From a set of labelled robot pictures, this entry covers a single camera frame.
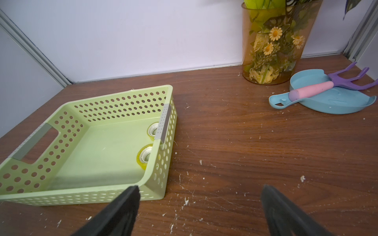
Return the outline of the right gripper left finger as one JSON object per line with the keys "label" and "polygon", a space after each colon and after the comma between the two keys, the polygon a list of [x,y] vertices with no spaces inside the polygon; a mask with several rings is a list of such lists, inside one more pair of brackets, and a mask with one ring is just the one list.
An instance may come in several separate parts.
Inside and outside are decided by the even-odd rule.
{"label": "right gripper left finger", "polygon": [[128,187],[74,236],[130,236],[140,204],[138,186]]}

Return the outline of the clear amber tape roll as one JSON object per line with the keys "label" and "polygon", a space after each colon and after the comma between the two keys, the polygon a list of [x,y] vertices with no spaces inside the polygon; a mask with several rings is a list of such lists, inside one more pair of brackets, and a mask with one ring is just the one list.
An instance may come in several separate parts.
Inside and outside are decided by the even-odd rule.
{"label": "clear amber tape roll", "polygon": [[158,129],[158,122],[151,124],[147,129],[147,135],[152,141],[154,141],[155,139],[157,129]]}

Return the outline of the green perforated storage basket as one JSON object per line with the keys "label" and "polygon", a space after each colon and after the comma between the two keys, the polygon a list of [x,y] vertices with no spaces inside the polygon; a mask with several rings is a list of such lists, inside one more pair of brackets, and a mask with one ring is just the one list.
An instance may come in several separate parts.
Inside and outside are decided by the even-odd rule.
{"label": "green perforated storage basket", "polygon": [[[32,206],[109,203],[138,186],[165,196],[177,111],[163,85],[65,103],[1,164],[1,201]],[[158,122],[154,141],[148,127]],[[146,170],[138,152],[153,144]]]}

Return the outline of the yellow tape roll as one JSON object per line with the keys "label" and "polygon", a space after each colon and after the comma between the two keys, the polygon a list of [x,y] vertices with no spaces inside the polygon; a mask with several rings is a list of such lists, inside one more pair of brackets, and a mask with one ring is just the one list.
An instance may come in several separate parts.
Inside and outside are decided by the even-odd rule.
{"label": "yellow tape roll", "polygon": [[148,144],[144,146],[137,154],[136,161],[137,164],[142,168],[142,170],[146,170],[147,164],[149,162],[149,157],[153,149],[153,144]]}

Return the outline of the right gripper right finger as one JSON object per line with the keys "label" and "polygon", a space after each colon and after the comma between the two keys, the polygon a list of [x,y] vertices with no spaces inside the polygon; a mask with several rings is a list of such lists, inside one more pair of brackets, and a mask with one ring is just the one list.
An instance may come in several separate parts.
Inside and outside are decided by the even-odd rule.
{"label": "right gripper right finger", "polygon": [[271,185],[263,187],[261,202],[272,236],[333,235]]}

